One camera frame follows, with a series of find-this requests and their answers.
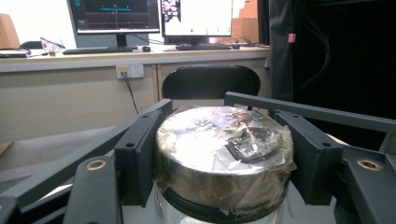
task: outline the desk top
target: desk top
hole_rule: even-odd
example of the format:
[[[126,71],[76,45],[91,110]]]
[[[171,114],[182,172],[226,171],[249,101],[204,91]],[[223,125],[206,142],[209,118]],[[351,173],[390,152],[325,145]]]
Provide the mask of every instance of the desk top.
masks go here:
[[[241,47],[240,49],[225,50],[195,50],[179,51],[172,46],[153,46],[151,52],[143,52],[141,48],[134,52],[107,54],[80,54],[56,56],[35,56],[31,58],[13,58],[0,60],[0,73],[39,71],[56,69],[73,69],[86,67],[105,67],[122,64],[155,64],[155,63],[185,63],[237,60],[251,58],[266,58],[269,49],[258,47]]]

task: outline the desk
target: desk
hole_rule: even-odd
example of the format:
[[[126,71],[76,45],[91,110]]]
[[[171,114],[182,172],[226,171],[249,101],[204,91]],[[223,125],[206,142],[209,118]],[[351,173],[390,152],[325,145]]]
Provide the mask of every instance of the desk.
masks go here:
[[[117,126],[136,113],[116,77],[116,65],[143,64],[145,76],[130,84],[139,111],[161,99],[162,80],[193,63],[233,63],[253,69],[270,96],[264,69],[268,49],[176,51],[152,47],[132,53],[39,56],[0,60],[0,143]]]

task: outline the computer mouse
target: computer mouse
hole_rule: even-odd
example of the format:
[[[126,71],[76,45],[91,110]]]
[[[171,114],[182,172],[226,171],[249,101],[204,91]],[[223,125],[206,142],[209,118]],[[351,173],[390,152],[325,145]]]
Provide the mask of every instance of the computer mouse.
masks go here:
[[[239,49],[240,48],[240,46],[238,44],[233,44],[232,47],[233,47],[233,49]]]
[[[149,46],[142,47],[143,52],[150,52],[151,48]]]

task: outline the white wall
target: white wall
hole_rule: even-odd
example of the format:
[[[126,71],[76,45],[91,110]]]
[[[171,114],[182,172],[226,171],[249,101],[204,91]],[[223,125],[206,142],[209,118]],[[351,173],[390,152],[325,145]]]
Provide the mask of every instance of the white wall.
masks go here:
[[[10,15],[20,43],[42,36],[76,47],[66,0],[0,0],[0,13]]]

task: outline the cylindrical container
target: cylindrical container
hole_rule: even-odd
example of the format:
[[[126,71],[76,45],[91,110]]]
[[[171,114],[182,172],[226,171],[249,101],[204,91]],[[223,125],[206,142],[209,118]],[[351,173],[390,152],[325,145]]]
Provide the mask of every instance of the cylindrical container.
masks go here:
[[[290,131],[259,113],[229,106],[180,108],[157,131],[157,200],[209,223],[271,219],[286,196]]]

